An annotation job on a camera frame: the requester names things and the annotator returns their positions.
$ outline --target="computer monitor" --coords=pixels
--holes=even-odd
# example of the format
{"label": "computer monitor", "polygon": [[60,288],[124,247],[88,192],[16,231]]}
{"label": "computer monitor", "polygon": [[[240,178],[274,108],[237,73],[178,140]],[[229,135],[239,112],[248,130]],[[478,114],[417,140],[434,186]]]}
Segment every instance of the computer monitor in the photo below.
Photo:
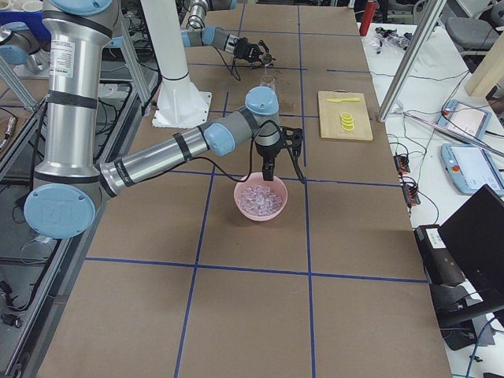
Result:
{"label": "computer monitor", "polygon": [[504,325],[504,202],[484,185],[438,231],[483,299],[457,311],[439,313],[439,326],[448,328],[487,313],[494,313]]}

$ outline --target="warning label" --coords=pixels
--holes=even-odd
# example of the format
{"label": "warning label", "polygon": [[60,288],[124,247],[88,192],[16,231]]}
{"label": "warning label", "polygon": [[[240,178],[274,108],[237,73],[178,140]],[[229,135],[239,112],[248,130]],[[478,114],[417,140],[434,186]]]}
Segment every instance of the warning label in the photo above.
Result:
{"label": "warning label", "polygon": [[49,73],[72,78],[75,52],[74,42],[53,41],[50,44]]}

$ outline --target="blue joint cap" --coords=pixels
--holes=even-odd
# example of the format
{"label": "blue joint cap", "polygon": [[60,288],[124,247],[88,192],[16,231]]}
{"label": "blue joint cap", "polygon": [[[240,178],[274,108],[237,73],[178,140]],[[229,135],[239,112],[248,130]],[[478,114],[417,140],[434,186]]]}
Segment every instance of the blue joint cap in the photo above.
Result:
{"label": "blue joint cap", "polygon": [[95,220],[95,204],[76,187],[49,183],[35,189],[24,204],[24,218],[39,234],[54,239],[79,235]]}
{"label": "blue joint cap", "polygon": [[252,113],[260,116],[272,116],[277,114],[280,108],[275,91],[269,87],[252,88],[246,94],[245,106]]}
{"label": "blue joint cap", "polygon": [[202,34],[203,45],[210,46],[215,38],[215,26],[206,26]]}
{"label": "blue joint cap", "polygon": [[0,46],[0,55],[10,65],[23,65],[28,59],[26,51],[14,45]]}
{"label": "blue joint cap", "polygon": [[191,40],[186,30],[181,30],[180,35],[182,36],[182,43],[184,47],[191,47]]}
{"label": "blue joint cap", "polygon": [[215,123],[207,128],[203,135],[210,146],[210,149],[217,156],[224,156],[234,151],[236,148],[233,134],[223,124]]}
{"label": "blue joint cap", "polygon": [[8,24],[4,24],[3,27],[5,29],[12,30],[13,32],[23,32],[25,30],[30,30],[28,25],[21,21],[9,22]]}
{"label": "blue joint cap", "polygon": [[123,36],[119,35],[118,37],[113,37],[112,41],[106,46],[112,49],[118,49],[123,46]]}
{"label": "blue joint cap", "polygon": [[113,0],[50,0],[53,6],[76,16],[94,16],[109,8]]}

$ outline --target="red bottle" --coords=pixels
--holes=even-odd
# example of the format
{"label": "red bottle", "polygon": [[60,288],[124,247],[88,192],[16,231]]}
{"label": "red bottle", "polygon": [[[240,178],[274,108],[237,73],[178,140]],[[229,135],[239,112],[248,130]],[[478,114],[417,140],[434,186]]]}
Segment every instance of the red bottle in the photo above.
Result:
{"label": "red bottle", "polygon": [[361,27],[359,28],[359,34],[361,37],[368,34],[369,25],[375,15],[376,5],[377,2],[375,0],[368,0],[365,4],[364,16],[362,17]]}

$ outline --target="white desk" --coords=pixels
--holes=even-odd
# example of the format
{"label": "white desk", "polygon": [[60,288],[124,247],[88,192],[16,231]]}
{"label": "white desk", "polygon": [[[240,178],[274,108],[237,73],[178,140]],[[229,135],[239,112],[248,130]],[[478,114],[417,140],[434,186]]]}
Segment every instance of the white desk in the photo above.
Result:
{"label": "white desk", "polygon": [[[385,46],[381,49],[381,52],[377,54],[377,39],[374,37],[374,28],[378,26],[386,29],[397,28],[400,35],[405,32],[414,32],[416,26],[372,24],[369,28],[368,36],[362,39],[369,69],[373,74],[376,95],[378,101],[381,103],[391,84],[392,77],[379,76],[377,74],[394,75],[404,52],[400,49]],[[437,28],[431,38],[423,46],[410,75],[442,79],[455,76],[464,71],[467,71],[467,67],[451,42],[450,37],[444,29]],[[444,81],[410,77],[406,81],[406,85],[402,89],[398,100],[403,104],[404,110],[414,109],[426,113],[438,112],[450,96],[452,90],[461,81],[462,77],[463,75]],[[484,98],[471,98],[465,92],[464,85],[469,77],[470,74],[464,78],[454,98],[473,104],[474,106],[487,105]],[[426,120],[437,120],[438,118],[437,115],[415,114]],[[427,147],[427,154],[421,168],[419,189],[438,206],[439,219],[437,223],[442,224],[469,198],[469,196],[460,195],[457,192],[445,172],[439,153],[440,147],[444,143],[456,143],[456,141],[438,132],[432,134],[432,128],[429,126],[409,118],[403,120],[400,116],[389,116],[386,121],[386,127],[388,133],[397,137],[396,139],[394,136],[390,135],[389,140],[391,142],[399,141],[404,144],[410,153],[413,151],[423,151],[415,142]],[[496,116],[492,117],[488,130],[504,134],[504,129]],[[484,136],[484,142],[498,150],[504,150],[504,139],[486,135]],[[393,153],[395,152],[395,148],[396,145],[391,145]],[[403,147],[399,146],[398,153],[401,154],[404,152]],[[492,157],[499,168],[504,168],[504,159],[496,157],[495,155],[492,155]],[[410,155],[409,166],[412,172],[407,176],[411,176],[418,181],[421,162],[421,154]],[[419,206],[413,207],[412,209],[410,219],[413,227],[419,224],[431,224],[436,219],[436,211],[433,204],[423,197],[421,197],[421,202]],[[494,328],[501,329],[497,321],[493,322],[492,325]],[[495,346],[481,347],[478,349],[476,355],[483,358],[484,361],[479,363],[473,362],[471,376],[482,377],[484,372],[504,375],[504,362],[502,360],[502,356],[504,356],[504,335],[497,334],[495,336],[495,342]],[[446,349],[453,374],[465,376],[467,364],[469,363],[469,355],[472,353],[473,347],[468,346],[459,351],[452,351],[448,347],[446,347]]]}

